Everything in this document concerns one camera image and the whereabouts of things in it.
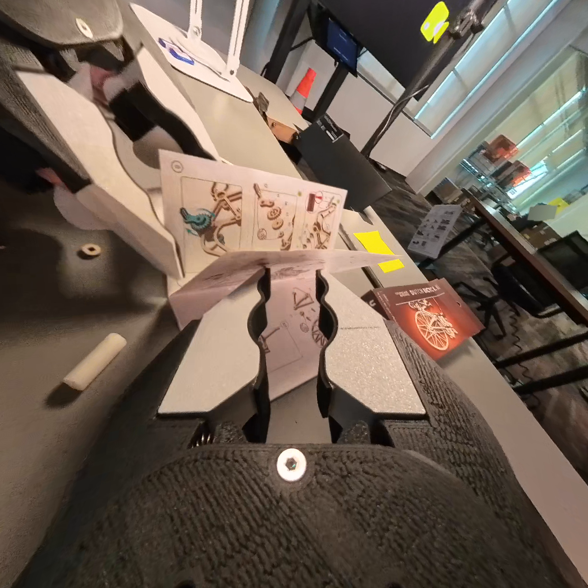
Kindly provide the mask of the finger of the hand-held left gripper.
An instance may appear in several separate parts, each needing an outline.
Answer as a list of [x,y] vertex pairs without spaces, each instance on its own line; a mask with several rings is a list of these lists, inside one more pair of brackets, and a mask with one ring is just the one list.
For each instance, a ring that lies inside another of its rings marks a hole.
[[79,204],[155,268],[181,278],[175,240],[122,164],[99,107],[48,74],[18,72],[18,77],[89,176],[89,185],[74,192]]
[[147,48],[107,79],[107,105],[117,126],[136,142],[154,128],[190,156],[220,161],[217,148],[185,92]]

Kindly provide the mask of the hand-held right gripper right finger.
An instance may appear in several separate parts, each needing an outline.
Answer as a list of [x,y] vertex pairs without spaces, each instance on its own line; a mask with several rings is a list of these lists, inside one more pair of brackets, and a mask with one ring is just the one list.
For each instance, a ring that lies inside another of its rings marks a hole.
[[427,411],[388,322],[327,272],[316,274],[320,304],[317,401],[345,429],[357,421],[420,421]]

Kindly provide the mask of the white instruction booklet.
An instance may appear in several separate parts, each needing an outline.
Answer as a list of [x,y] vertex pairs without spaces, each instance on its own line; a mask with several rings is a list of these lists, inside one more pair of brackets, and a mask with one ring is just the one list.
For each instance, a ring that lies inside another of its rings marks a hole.
[[183,277],[168,279],[181,329],[232,292],[254,269],[270,275],[267,327],[259,340],[271,398],[314,378],[319,331],[317,270],[338,273],[398,255],[335,249],[346,191],[214,160],[159,152],[165,227]]

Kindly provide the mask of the dark red model kit box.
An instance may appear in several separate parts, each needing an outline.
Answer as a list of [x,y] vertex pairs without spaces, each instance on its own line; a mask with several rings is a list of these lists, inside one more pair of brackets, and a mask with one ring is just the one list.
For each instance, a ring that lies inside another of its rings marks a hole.
[[481,333],[483,324],[444,279],[373,289],[362,297],[391,320],[433,360],[439,360]]

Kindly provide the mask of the small wooden model piece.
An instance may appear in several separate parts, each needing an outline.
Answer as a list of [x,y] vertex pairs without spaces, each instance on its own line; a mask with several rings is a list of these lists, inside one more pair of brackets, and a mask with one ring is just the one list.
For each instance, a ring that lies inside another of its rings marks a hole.
[[275,138],[281,143],[291,145],[301,132],[298,127],[290,127],[285,123],[269,117],[267,113],[262,113],[262,118]]

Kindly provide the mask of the white desk stand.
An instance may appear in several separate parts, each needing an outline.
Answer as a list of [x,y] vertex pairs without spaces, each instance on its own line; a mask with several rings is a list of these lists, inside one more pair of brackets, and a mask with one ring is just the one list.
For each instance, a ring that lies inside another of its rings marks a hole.
[[202,1],[190,1],[187,32],[178,29],[172,32],[171,28],[163,32],[160,28],[156,36],[158,44],[181,73],[251,104],[251,93],[237,78],[249,1],[235,2],[226,58],[203,40],[202,8]]

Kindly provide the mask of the large yellow sticky note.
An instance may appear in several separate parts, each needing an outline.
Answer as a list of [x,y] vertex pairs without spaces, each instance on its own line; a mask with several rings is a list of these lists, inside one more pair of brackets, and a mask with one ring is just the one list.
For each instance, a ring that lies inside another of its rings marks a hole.
[[378,231],[355,232],[353,236],[371,254],[395,255]]

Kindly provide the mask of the small white wax stick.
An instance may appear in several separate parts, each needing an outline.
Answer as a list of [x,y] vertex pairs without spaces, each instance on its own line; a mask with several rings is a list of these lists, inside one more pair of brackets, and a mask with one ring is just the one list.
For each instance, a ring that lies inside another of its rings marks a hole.
[[86,390],[126,345],[126,339],[120,334],[108,334],[62,379],[62,383],[73,390]]

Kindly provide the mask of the printed paper leaflet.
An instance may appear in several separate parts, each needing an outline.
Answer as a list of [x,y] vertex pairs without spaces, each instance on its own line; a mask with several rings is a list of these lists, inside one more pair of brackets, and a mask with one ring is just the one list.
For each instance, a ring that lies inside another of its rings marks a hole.
[[461,212],[460,205],[433,206],[410,240],[408,252],[437,259]]

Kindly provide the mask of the black office chair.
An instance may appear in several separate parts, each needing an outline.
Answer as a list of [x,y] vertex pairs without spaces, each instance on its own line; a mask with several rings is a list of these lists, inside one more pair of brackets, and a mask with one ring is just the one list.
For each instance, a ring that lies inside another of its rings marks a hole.
[[[573,232],[537,250],[539,257],[552,267],[573,289],[587,300],[587,240],[578,232]],[[490,304],[494,308],[501,299],[511,307],[520,307],[535,318],[551,318],[559,313],[566,314],[579,325],[586,325],[571,306],[556,297],[555,290],[548,286],[548,280],[542,278],[537,271],[524,261],[514,261],[505,265],[502,261],[495,262],[486,278],[495,291],[496,296],[490,298],[473,286],[458,282],[454,288],[465,287],[470,300],[479,304]]]

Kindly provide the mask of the small blue monitor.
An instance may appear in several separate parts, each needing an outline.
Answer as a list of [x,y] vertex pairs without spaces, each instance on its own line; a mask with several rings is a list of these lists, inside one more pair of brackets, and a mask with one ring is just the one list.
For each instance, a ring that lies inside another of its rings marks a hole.
[[357,77],[357,63],[361,53],[358,41],[332,18],[326,20],[325,32],[327,52]]

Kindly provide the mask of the long brown wooden table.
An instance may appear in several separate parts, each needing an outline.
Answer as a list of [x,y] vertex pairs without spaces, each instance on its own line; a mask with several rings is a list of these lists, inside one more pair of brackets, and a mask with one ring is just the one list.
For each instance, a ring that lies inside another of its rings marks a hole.
[[515,260],[524,264],[549,292],[568,317],[587,326],[587,299],[547,259],[522,237],[508,221],[475,196],[472,205],[480,219],[488,225],[496,240]]

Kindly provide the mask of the black flat box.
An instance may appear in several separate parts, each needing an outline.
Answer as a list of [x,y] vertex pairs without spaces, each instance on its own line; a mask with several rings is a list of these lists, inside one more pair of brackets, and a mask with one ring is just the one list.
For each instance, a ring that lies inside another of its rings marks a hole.
[[328,114],[299,132],[292,143],[320,183],[347,191],[345,209],[364,211],[392,192]]

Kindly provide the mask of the shelf with orange boxes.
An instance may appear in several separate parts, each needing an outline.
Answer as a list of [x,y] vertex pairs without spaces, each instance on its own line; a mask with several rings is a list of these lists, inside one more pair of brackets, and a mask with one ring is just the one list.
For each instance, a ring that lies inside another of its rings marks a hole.
[[504,135],[480,143],[462,164],[484,186],[502,192],[509,192],[532,176],[531,169],[518,159],[516,143]]

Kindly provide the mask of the yellow sticker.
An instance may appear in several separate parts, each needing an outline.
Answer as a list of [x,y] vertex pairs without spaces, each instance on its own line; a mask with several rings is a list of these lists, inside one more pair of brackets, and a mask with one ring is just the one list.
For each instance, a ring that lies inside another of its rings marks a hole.
[[420,26],[420,33],[427,42],[436,44],[449,26],[449,9],[444,1],[439,1],[430,10]]

